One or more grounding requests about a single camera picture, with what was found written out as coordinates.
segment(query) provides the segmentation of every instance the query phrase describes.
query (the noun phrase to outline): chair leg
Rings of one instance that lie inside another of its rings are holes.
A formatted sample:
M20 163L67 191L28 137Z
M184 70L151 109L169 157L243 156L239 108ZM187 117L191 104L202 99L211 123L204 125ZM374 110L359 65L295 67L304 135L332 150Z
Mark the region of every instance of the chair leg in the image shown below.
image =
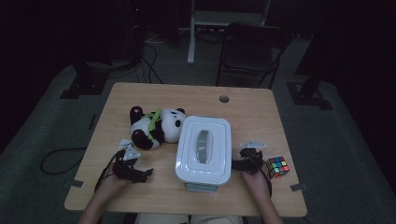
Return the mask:
M262 82L265 80L266 77L267 75L263 76L262 79L260 79L260 84L262 84Z
M218 68L218 76L217 76L217 78L216 78L216 86L218 86L219 85L219 83L220 83L220 73L221 73L221 67L222 67L222 60L221 60L221 58L220 58L220 61L219 61L219 68Z
M248 218L247 217L242 217L242 222L244 224L248 224Z
M125 214L122 224L134 224L136 222L137 213L127 213Z
M274 72L273 72L273 74L272 74L272 76L271 76L271 81L270 81L270 85L269 85L269 87L268 87L268 89L272 89L272 86L273 86L273 84L274 84L274 81L275 81L275 76L276 76L276 72L277 72L277 68L279 67L279 61L276 63L276 65L275 65L275 68L274 68Z

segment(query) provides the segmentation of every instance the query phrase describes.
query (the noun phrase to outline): white plastic container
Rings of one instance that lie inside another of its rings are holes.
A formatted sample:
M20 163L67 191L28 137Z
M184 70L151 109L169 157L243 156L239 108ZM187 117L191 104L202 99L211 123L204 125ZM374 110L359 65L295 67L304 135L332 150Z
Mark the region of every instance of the white plastic container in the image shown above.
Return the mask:
M216 192L231 176L231 126L225 119L187 117L177 148L176 174L188 190Z

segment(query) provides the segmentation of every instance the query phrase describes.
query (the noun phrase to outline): panda ear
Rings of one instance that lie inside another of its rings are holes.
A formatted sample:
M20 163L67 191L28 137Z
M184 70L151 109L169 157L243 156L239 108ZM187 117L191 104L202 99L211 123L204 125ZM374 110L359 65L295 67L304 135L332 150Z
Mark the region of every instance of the panda ear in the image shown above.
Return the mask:
M183 113L183 114L186 114L186 111L184 111L183 108L178 108L178 109L176 109L176 110L180 111L180 112Z

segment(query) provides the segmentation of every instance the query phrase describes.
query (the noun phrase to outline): chair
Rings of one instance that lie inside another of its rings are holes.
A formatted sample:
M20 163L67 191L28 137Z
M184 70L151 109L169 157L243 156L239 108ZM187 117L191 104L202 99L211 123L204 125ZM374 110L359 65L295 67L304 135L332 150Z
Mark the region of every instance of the chair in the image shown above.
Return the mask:
M289 30L236 21L224 30L216 86L223 71L262 77L273 74L269 88L275 80L280 56L292 40Z

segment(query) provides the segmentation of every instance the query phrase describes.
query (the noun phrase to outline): stuffed panda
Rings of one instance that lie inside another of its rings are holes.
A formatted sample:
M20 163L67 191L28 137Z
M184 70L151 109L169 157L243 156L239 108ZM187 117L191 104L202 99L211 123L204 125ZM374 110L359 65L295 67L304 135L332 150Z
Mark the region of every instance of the stuffed panda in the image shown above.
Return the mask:
M182 108L144 114L142 107L134 106L130 118L133 144L141 149L153 149L163 142L178 142L186 115Z

